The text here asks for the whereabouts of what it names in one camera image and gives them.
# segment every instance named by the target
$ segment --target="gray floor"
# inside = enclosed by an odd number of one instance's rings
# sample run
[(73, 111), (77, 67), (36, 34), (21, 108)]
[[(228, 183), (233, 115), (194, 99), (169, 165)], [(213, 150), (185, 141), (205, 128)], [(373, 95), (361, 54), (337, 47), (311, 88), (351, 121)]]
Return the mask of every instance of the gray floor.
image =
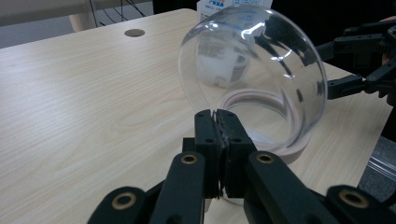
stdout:
[[(137, 6), (145, 15), (148, 16), (153, 14), (151, 3), (137, 4)], [(123, 7), (122, 10), (124, 17), (128, 20), (141, 17), (141, 15), (130, 6)], [(106, 12), (113, 21), (121, 21), (121, 16), (114, 8), (109, 8)], [(96, 19), (105, 25), (114, 23), (103, 10), (99, 10), (96, 16)], [(68, 17), (3, 26), (0, 27), (0, 49), (72, 33), (74, 33), (74, 31)], [(396, 143), (384, 137), (380, 137), (375, 147), (374, 156), (396, 166)], [(396, 182), (381, 175), (372, 168), (367, 167), (359, 187), (374, 195), (378, 200), (383, 201), (396, 190)], [(396, 205), (392, 207), (392, 210), (396, 212)]]

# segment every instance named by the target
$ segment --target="wooden table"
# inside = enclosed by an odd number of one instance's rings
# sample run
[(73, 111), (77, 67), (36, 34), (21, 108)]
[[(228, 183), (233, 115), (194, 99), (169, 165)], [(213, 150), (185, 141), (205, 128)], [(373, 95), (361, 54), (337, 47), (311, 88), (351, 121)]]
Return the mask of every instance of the wooden table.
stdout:
[[(193, 115), (177, 55), (182, 9), (0, 49), (0, 223), (85, 223), (111, 190), (166, 176)], [(124, 34), (142, 29), (140, 37)], [(329, 78), (346, 75), (326, 65)], [(322, 194), (356, 186), (391, 108), (365, 93), (329, 101), (290, 168)], [(205, 223), (247, 223), (214, 201)]]

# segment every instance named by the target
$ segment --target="clear glass bowl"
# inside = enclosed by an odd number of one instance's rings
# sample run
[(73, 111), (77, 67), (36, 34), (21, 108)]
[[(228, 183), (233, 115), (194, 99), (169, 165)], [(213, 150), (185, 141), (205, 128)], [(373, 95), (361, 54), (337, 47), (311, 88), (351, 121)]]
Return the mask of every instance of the clear glass bowl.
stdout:
[(193, 27), (178, 59), (194, 111), (234, 112), (258, 150), (295, 161), (327, 99), (325, 70), (309, 38), (278, 12), (227, 7)]

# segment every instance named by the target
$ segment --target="brass screw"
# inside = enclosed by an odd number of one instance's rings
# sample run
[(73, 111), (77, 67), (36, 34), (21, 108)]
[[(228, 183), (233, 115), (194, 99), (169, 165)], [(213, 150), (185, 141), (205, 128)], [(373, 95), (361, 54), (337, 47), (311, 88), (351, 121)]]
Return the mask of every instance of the brass screw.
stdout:
[(256, 159), (261, 163), (271, 163), (274, 161), (274, 158), (272, 156), (265, 153), (257, 155)]
[(123, 210), (131, 207), (132, 205), (134, 205), (135, 202), (136, 202), (136, 196), (132, 192), (124, 192), (117, 195), (113, 199), (111, 205), (114, 207), (114, 209)]
[(198, 161), (198, 158), (194, 155), (186, 155), (184, 157), (181, 158), (181, 162), (183, 162), (184, 164), (194, 164)]
[(341, 200), (353, 207), (366, 208), (369, 206), (369, 202), (364, 196), (359, 194), (357, 191), (343, 189), (338, 193)]

